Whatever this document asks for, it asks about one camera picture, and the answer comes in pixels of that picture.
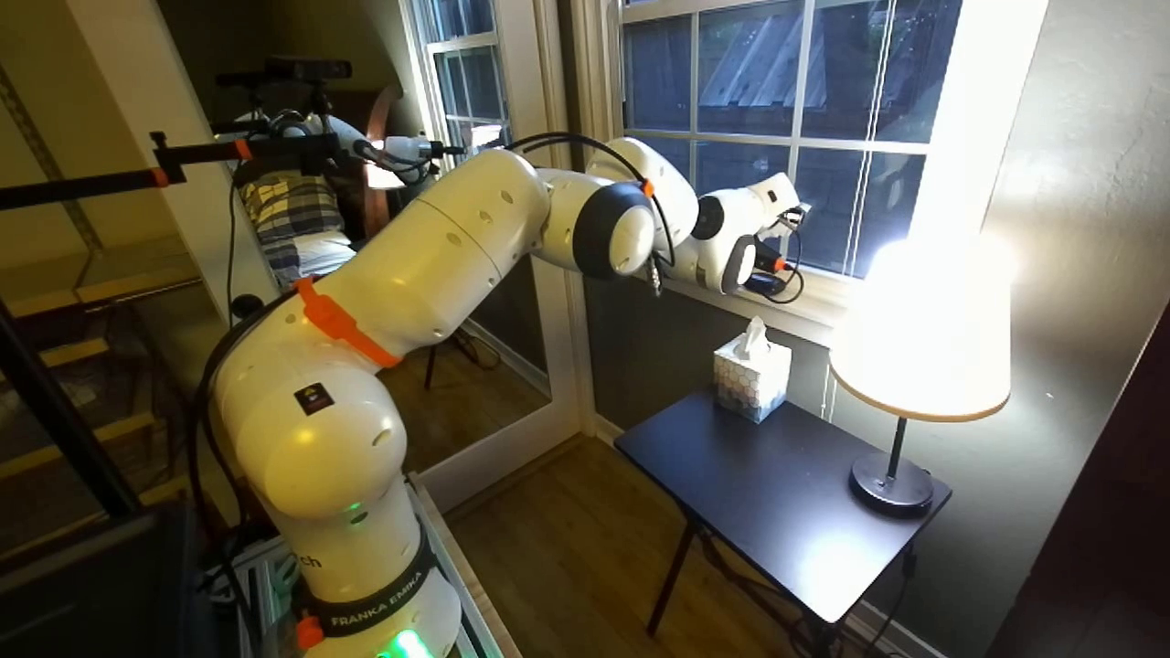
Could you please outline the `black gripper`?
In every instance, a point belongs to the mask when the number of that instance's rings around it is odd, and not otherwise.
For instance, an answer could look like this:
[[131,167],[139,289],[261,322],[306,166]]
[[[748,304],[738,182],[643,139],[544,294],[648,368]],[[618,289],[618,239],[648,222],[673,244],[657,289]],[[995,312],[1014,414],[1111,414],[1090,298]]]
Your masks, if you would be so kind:
[[756,294],[767,304],[795,304],[804,294],[804,271],[783,255],[783,244],[800,232],[800,222],[804,204],[795,204],[750,239],[748,294]]

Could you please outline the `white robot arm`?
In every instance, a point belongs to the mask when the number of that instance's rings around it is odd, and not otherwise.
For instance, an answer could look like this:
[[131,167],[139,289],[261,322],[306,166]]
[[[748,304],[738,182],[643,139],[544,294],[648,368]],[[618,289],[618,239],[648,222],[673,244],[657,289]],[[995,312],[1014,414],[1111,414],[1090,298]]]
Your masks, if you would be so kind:
[[339,271],[295,283],[213,382],[230,455],[300,572],[295,656],[450,658],[462,635],[462,594],[401,476],[387,368],[450,342],[527,255],[767,298],[783,265],[763,244],[800,219],[783,172],[701,194],[642,139],[605,144],[581,172],[479,150]]

